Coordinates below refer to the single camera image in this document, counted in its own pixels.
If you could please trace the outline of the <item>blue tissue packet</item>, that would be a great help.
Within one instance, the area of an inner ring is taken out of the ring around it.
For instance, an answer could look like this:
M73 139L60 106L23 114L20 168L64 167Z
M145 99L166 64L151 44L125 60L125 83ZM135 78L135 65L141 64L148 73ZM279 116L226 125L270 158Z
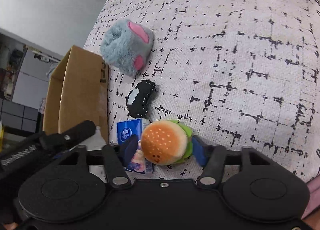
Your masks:
M153 173L153 164L146 160L141 147L142 133L149 123L149 120L144 118L131 119L117 123L117 138L119 145L124 143L132 134L136 134L139 139L137 151L130 164L125 167L128 171L139 174Z

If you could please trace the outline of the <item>plush hamburger toy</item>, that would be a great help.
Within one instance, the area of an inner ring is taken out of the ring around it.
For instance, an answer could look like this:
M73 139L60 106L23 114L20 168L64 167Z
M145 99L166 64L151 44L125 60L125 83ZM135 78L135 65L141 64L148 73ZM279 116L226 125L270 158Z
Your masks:
M176 120L159 120L142 133L140 145L144 157L155 165L183 163L193 153L190 127Z

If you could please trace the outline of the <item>black felt stitched toy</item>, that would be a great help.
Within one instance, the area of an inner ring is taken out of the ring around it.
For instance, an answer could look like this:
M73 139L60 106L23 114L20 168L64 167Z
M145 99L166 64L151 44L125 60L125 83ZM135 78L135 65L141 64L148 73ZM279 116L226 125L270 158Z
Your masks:
M126 106L129 116L145 118L148 113L148 100L155 90L155 83L150 80L141 80L126 97Z

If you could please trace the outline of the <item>grey fluffy plush slipper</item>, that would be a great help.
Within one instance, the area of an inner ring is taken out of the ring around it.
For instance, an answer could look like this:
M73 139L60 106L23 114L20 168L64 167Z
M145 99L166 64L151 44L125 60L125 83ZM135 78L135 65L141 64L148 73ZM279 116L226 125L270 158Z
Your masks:
M104 61L128 77L135 77L147 62L153 32L129 19L121 19L105 32L100 45Z

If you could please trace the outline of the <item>brown cardboard box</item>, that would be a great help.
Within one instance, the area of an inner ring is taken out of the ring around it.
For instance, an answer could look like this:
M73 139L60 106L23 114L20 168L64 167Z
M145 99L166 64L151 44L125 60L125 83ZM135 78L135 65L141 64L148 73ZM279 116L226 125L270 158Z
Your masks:
M44 132L62 133L90 120L108 141L108 71L101 56L72 46L50 77Z

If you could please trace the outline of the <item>grey shelf cabinet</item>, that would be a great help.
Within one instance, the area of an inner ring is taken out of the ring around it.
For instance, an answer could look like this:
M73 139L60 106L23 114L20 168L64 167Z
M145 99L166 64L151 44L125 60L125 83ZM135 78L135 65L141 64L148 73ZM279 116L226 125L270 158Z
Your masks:
M34 133L41 128L49 75L61 56L1 34L1 122Z

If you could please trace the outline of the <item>white black patterned bedspread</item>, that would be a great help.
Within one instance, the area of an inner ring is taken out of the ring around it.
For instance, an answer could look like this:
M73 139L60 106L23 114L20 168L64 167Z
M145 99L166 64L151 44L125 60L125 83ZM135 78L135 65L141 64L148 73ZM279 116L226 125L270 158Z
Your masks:
M141 80L148 117L178 120L209 144L251 146L303 181L319 174L319 0L107 0L85 49L120 19L153 31L135 79L110 68L109 141Z

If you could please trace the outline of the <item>pink bed sheet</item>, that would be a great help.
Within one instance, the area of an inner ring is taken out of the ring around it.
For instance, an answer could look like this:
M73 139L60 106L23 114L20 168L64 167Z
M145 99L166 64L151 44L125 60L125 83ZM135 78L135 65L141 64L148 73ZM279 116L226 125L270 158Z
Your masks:
M314 210L319 208L320 204L320 177L316 176L314 179L307 183L309 192L310 192L310 200L305 209L305 212L302 216L302 219L306 218L310 215Z

